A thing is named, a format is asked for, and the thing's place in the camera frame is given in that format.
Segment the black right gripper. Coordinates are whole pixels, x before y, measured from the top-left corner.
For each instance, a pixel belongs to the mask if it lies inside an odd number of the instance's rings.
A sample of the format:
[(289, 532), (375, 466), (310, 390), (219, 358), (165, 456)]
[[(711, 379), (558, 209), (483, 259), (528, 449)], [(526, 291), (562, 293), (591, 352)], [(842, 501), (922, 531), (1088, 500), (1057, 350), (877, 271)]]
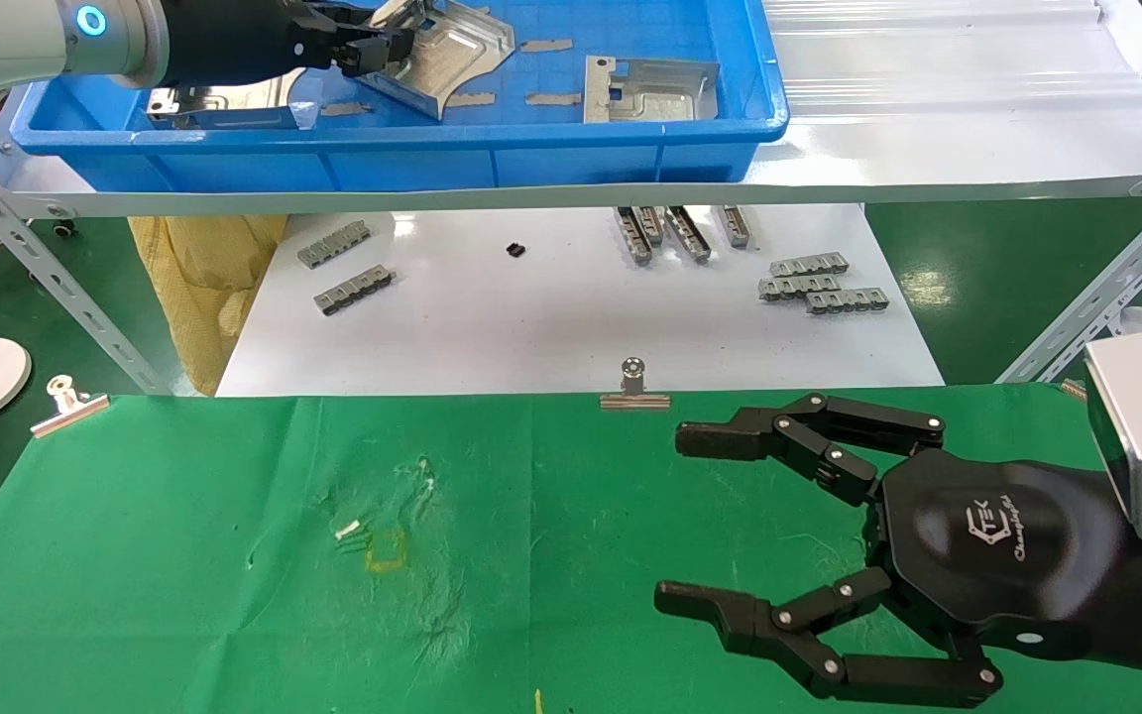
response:
[[(876, 502), (880, 540), (876, 565), (785, 604), (661, 580), (654, 609), (711, 624), (726, 652), (775, 663), (817, 699), (975, 708), (1003, 683), (979, 642), (1054, 660), (1110, 658), (1104, 587), (1127, 521), (1105, 475), (970, 462), (938, 450), (944, 432), (939, 416), (820, 393), (743, 407), (724, 423), (679, 423), (681, 456), (774, 458), (845, 505)], [(856, 447), (911, 458), (880, 482)], [(838, 653), (821, 642), (884, 605), (947, 658)]]

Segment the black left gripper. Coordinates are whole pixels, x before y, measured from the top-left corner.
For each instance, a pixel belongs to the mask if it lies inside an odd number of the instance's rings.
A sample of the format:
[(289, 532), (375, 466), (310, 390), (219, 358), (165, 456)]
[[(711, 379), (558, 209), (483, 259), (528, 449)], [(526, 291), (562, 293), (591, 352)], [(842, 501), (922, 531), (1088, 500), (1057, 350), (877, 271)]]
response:
[(168, 1), (167, 86), (255, 85), (298, 66), (385, 71), (411, 55), (415, 31), (373, 26), (375, 13), (340, 1)]

